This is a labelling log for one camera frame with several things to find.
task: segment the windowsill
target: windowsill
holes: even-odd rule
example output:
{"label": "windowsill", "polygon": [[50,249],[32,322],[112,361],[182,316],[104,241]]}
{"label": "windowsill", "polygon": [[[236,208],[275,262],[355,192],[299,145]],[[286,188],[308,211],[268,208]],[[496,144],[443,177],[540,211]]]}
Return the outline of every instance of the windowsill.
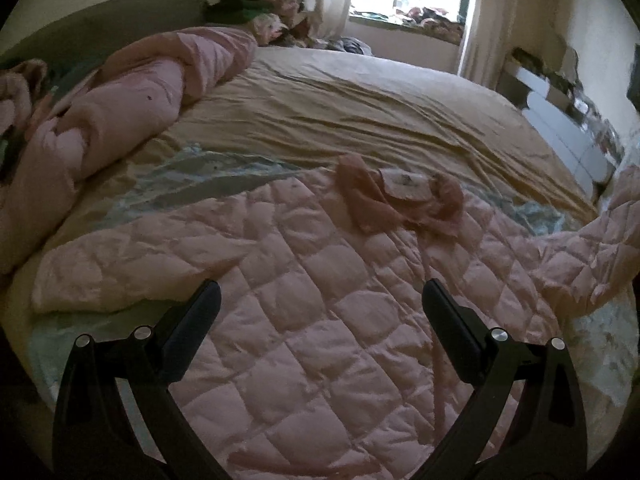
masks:
{"label": "windowsill", "polygon": [[460,46],[462,38],[448,38],[445,34],[438,34],[434,30],[428,30],[422,28],[420,25],[400,25],[399,23],[384,22],[383,20],[376,20],[373,18],[365,18],[364,16],[349,15],[349,21],[353,23],[359,23],[361,25],[367,25],[368,27],[385,28],[386,30],[402,30],[403,32],[410,32],[412,34],[420,34],[421,36],[429,36],[435,40],[445,41],[446,43]]}

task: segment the metal screw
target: metal screw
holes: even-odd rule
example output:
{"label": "metal screw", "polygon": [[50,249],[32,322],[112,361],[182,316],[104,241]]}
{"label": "metal screw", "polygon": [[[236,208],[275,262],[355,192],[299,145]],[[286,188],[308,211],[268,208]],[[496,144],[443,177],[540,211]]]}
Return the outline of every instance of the metal screw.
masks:
{"label": "metal screw", "polygon": [[90,342],[91,342],[91,338],[87,334],[79,335],[78,338],[76,338],[76,346],[78,348],[84,348]]}
{"label": "metal screw", "polygon": [[133,333],[133,337],[139,339],[140,341],[145,340],[151,335],[151,327],[148,326],[139,326],[136,331]]}
{"label": "metal screw", "polygon": [[566,345],[564,344],[564,341],[562,341],[562,339],[560,339],[559,337],[555,337],[551,340],[551,346],[556,350],[564,350],[564,347]]}
{"label": "metal screw", "polygon": [[494,328],[493,330],[491,330],[491,337],[493,337],[496,341],[503,342],[507,341],[507,339],[509,338],[509,334],[507,334],[501,328]]}

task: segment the green cloth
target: green cloth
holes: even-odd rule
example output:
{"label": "green cloth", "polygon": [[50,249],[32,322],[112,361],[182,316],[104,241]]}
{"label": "green cloth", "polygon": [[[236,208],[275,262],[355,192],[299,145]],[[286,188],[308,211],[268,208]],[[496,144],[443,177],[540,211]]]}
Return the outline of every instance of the green cloth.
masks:
{"label": "green cloth", "polygon": [[204,16],[209,23],[242,25],[272,10],[273,3],[265,0],[220,0],[207,7]]}

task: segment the beige bed sheet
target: beige bed sheet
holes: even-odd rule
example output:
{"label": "beige bed sheet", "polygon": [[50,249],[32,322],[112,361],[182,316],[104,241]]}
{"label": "beige bed sheet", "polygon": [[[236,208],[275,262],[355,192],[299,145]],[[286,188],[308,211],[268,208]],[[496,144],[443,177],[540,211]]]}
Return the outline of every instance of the beige bed sheet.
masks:
{"label": "beige bed sheet", "polygon": [[504,98],[456,76],[385,59],[264,48],[159,137],[94,176],[74,211],[1,294],[0,319],[28,373],[31,284],[41,254],[91,229],[136,177],[199,143],[304,168],[356,152],[373,167],[446,171],[588,222],[596,215],[555,153]]}

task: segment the pink quilted comforter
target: pink quilted comforter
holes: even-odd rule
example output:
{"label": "pink quilted comforter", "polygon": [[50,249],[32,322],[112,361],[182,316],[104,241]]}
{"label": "pink quilted comforter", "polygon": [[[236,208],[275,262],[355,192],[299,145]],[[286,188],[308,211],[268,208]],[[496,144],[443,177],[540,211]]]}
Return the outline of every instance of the pink quilted comforter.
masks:
{"label": "pink quilted comforter", "polygon": [[[49,120],[27,130],[15,177],[8,189],[0,187],[0,276],[65,219],[86,178],[161,133],[208,88],[242,72],[256,47],[250,34],[231,28],[149,36],[110,56]],[[65,113],[57,117],[58,111]],[[33,126],[31,114],[24,78],[0,77],[0,133],[10,124]]]}
{"label": "pink quilted comforter", "polygon": [[[243,479],[405,478],[470,395],[422,312],[425,280],[543,344],[558,317],[593,311],[640,270],[638,168],[597,220],[540,238],[455,187],[403,194],[415,179],[356,175],[347,191],[340,168],[313,170],[87,234],[43,257],[33,307],[107,312],[216,279],[220,316],[172,394],[223,466]],[[444,223],[420,224],[418,209]],[[379,214],[395,218],[382,232],[367,223]]]}

